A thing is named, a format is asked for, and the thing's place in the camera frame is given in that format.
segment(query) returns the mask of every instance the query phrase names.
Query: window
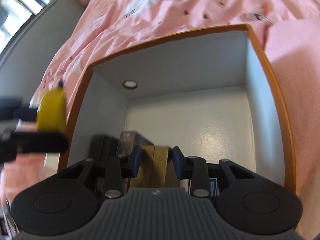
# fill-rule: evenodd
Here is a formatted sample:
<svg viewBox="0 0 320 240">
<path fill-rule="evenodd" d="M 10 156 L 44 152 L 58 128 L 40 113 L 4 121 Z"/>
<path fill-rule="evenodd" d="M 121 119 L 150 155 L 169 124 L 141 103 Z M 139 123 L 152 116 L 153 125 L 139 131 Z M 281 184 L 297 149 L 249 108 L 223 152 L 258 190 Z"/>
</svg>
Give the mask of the window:
<svg viewBox="0 0 320 240">
<path fill-rule="evenodd" d="M 0 0 L 0 53 L 21 27 L 43 7 L 41 0 Z"/>
</svg>

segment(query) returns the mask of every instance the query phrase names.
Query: brown rim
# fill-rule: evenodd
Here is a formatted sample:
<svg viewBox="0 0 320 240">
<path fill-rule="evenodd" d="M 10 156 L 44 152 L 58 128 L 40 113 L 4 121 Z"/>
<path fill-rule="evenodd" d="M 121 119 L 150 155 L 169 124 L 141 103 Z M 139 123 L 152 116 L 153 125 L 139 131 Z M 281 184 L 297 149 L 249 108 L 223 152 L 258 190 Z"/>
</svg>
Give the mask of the brown rim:
<svg viewBox="0 0 320 240">
<path fill-rule="evenodd" d="M 248 24 L 215 26 L 215 27 L 209 27 L 204 29 L 191 30 L 191 31 L 182 32 L 182 33 L 176 33 L 176 34 L 164 36 L 161 38 L 156 38 L 154 40 L 146 41 L 146 42 L 137 44 L 135 46 L 132 46 L 130 48 L 123 49 L 119 52 L 111 54 L 87 66 L 87 68 L 84 70 L 83 77 L 80 81 L 79 88 L 76 93 L 73 104 L 71 106 L 71 110 L 70 110 L 68 121 L 67 121 L 67 136 L 69 138 L 69 141 L 70 142 L 72 141 L 73 132 L 76 126 L 76 121 L 79 115 L 81 104 L 82 104 L 85 92 L 87 90 L 87 87 L 90 83 L 91 77 L 93 75 L 94 67 L 108 60 L 112 60 L 113 58 L 118 57 L 122 54 L 132 53 L 141 49 L 146 49 L 146 48 L 163 44 L 169 41 L 177 41 L 184 38 L 191 38 L 191 37 L 202 36 L 202 35 L 211 34 L 211 33 L 222 33 L 222 32 L 228 32 L 228 31 L 248 31 L 248 36 L 252 42 L 252 46 L 255 52 L 257 53 L 258 58 L 263 67 L 263 70 L 266 74 L 266 77 L 268 79 L 268 82 L 271 87 L 271 91 L 275 100 L 275 105 L 276 105 L 279 122 L 280 122 L 280 129 L 281 129 L 283 149 L 284 149 L 284 168 L 285 168 L 284 186 L 287 189 L 295 192 L 296 163 L 295 163 L 293 136 L 292 136 L 292 130 L 291 130 L 288 111 L 284 102 L 284 98 L 283 98 L 278 80 L 271 67 L 271 64 L 268 61 L 266 55 L 264 54 L 264 51 L 256 35 L 254 34 L 251 26 Z M 60 155 L 58 171 L 62 171 L 67 167 L 69 150 L 63 155 Z"/>
</svg>

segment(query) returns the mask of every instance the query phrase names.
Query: storage box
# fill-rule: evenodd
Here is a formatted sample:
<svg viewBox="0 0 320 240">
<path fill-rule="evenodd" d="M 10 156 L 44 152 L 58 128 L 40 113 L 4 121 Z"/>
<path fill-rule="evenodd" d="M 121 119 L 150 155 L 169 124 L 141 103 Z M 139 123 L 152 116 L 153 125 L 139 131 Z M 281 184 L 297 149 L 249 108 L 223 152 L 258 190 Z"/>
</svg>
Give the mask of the storage box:
<svg viewBox="0 0 320 240">
<path fill-rule="evenodd" d="M 137 88 L 125 88 L 127 80 Z M 228 158 L 294 189 L 288 114 L 249 25 L 142 41 L 88 66 L 67 127 L 73 139 L 62 168 L 87 156 L 93 134 L 136 130 L 155 145 L 211 163 Z"/>
</svg>

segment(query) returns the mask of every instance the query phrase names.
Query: gray wall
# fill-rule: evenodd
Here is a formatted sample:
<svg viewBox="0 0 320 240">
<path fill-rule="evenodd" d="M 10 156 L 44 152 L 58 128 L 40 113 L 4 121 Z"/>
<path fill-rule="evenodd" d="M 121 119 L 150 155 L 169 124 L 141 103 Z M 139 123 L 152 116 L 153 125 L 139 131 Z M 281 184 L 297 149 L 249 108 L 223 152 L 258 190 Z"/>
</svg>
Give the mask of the gray wall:
<svg viewBox="0 0 320 240">
<path fill-rule="evenodd" d="M 70 37 L 83 11 L 76 0 L 57 0 L 33 23 L 0 66 L 0 96 L 31 99 L 53 56 Z"/>
</svg>

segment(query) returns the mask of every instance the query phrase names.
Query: tan box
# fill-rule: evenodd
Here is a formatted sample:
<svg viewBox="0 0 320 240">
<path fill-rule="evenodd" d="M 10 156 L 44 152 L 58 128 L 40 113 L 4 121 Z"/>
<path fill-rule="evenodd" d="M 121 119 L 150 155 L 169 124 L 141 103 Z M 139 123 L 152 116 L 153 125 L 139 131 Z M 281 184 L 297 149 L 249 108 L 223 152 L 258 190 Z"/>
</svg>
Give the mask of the tan box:
<svg viewBox="0 0 320 240">
<path fill-rule="evenodd" d="M 149 187 L 152 159 L 155 147 L 153 145 L 142 145 L 144 152 L 141 156 L 141 164 L 136 178 L 130 180 L 130 187 Z"/>
<path fill-rule="evenodd" d="M 156 146 L 153 153 L 152 170 L 149 187 L 179 187 L 180 180 L 177 178 L 172 164 L 172 152 L 169 147 Z"/>
</svg>

